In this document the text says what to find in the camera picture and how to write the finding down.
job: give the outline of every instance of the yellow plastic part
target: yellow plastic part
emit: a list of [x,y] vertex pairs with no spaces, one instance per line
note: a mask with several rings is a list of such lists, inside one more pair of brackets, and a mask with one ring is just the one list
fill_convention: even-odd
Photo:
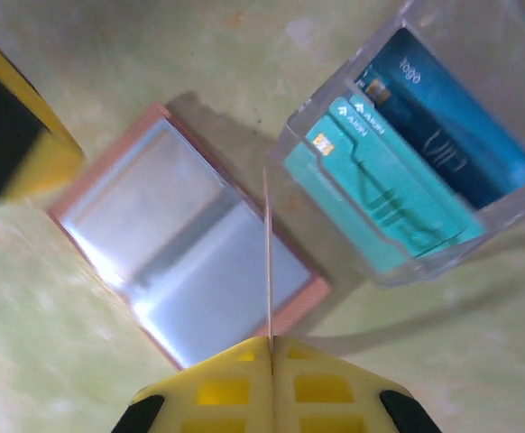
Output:
[[165,398],[148,433],[397,433],[379,394],[395,382],[301,342],[254,337],[145,388]]
[[166,401],[149,433],[268,433],[272,380],[268,338],[255,337],[143,389]]
[[3,198],[17,200],[68,183],[84,154],[44,99],[0,52],[0,82],[44,124],[44,131],[5,188]]

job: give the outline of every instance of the card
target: card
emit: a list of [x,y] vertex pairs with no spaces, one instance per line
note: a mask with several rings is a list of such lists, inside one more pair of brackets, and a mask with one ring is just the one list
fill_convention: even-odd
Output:
[[484,233],[366,98],[337,98],[306,138],[285,168],[376,271]]
[[407,29],[356,80],[376,109],[473,207],[525,186],[525,151]]

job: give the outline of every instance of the black and yellow object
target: black and yellow object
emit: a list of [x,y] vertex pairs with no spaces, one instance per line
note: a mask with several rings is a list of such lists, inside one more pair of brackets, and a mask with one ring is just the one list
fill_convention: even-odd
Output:
[[440,433],[402,386],[254,337],[140,391],[113,433]]
[[84,155],[38,92],[0,52],[0,198],[68,182]]

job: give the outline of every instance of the light green table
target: light green table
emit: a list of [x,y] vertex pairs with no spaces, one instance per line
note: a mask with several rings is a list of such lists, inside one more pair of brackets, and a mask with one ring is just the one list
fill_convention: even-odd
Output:
[[[0,0],[0,47],[90,160],[172,101],[260,190],[287,116],[399,4]],[[0,432],[110,431],[173,370],[42,205],[0,207]],[[295,334],[403,383],[446,433],[525,432],[525,224],[428,285],[337,284]]]

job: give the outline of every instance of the rectangular slot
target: rectangular slot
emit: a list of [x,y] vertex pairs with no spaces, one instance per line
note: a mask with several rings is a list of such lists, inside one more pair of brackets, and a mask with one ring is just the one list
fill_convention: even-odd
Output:
[[336,374],[301,374],[295,377],[298,403],[352,403],[355,401],[348,382]]
[[197,404],[248,404],[249,382],[243,378],[216,379],[198,389]]
[[300,433],[368,433],[362,418],[341,416],[306,416],[299,420]]
[[313,359],[313,355],[307,353],[304,350],[300,349],[291,349],[287,353],[289,359]]
[[242,352],[236,359],[238,361],[243,361],[243,362],[249,363],[249,362],[254,361],[256,359],[256,355],[254,354],[254,352],[246,351],[246,352]]
[[187,419],[182,423],[180,433],[244,433],[245,419]]

